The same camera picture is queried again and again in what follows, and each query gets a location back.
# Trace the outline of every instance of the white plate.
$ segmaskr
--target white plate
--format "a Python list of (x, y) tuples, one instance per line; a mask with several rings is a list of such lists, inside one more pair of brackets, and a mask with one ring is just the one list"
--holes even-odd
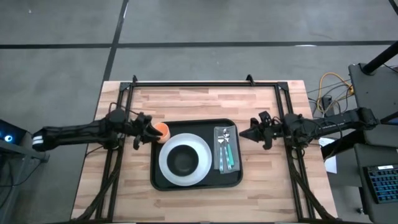
[[(170, 151), (179, 145), (192, 147), (198, 154), (198, 167), (185, 177), (173, 174), (167, 166), (167, 156)], [(194, 134), (178, 134), (170, 138), (162, 147), (159, 154), (159, 166), (162, 174), (171, 183), (179, 186), (191, 186), (201, 181), (210, 170), (211, 167), (211, 151), (209, 145), (201, 137)]]

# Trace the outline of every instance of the black pole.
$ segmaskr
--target black pole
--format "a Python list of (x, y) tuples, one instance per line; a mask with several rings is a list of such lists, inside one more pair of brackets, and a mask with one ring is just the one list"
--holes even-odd
[(379, 54), (375, 59), (367, 63), (362, 68), (362, 72), (367, 75), (374, 75), (372, 72), (374, 72), (384, 63), (388, 62), (397, 54), (398, 54), (398, 41), (393, 43), (389, 48), (387, 48), (385, 51)]

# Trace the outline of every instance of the orange cup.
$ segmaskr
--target orange cup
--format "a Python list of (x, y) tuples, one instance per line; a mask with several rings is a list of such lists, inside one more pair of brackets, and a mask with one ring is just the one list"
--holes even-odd
[(159, 143), (165, 143), (167, 142), (167, 140), (170, 139), (170, 130), (169, 127), (167, 126), (167, 124), (165, 123), (157, 123), (155, 124), (155, 129), (160, 131), (163, 135), (160, 137), (159, 140), (157, 140), (157, 142)]

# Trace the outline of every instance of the blue light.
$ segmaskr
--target blue light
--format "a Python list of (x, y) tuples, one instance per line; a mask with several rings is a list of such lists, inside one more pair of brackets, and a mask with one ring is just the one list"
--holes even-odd
[(6, 137), (4, 137), (4, 140), (6, 142), (11, 142), (12, 141), (12, 136), (6, 136)]

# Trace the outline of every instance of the yellow cable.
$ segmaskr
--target yellow cable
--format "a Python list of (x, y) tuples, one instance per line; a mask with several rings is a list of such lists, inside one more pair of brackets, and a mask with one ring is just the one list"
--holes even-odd
[(322, 93), (322, 82), (323, 82), (323, 78), (325, 78), (327, 75), (334, 75), (337, 78), (339, 78), (341, 80), (341, 82), (343, 82), (348, 88), (349, 88), (349, 96), (354, 95), (354, 88), (352, 85), (350, 85), (349, 83), (347, 83), (341, 76), (339, 76), (337, 73), (334, 72), (326, 72), (325, 74), (322, 75), (321, 79), (319, 80), (319, 91), (318, 91), (318, 98), (317, 98), (317, 108), (318, 111), (320, 111), (321, 113), (323, 113), (323, 108), (321, 108), (321, 106), (319, 105), (319, 102), (321, 100), (321, 93)]

